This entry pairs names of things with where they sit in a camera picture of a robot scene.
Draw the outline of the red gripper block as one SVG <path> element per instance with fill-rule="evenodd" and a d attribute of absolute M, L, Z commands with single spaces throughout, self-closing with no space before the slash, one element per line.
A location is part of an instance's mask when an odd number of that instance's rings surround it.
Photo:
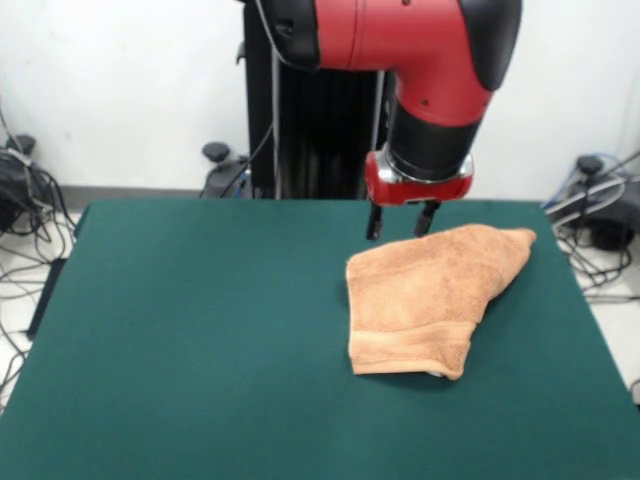
<path fill-rule="evenodd" d="M 440 202 L 449 202 L 465 197 L 474 175 L 474 161 L 469 154 L 460 170 L 450 179 L 423 182 L 396 171 L 386 151 L 370 152 L 365 161 L 365 184 L 368 191 L 370 213 L 366 228 L 366 239 L 376 241 L 382 231 L 383 208 L 401 206 L 412 202 L 426 201 L 414 227 L 415 236 L 429 233 Z"/>

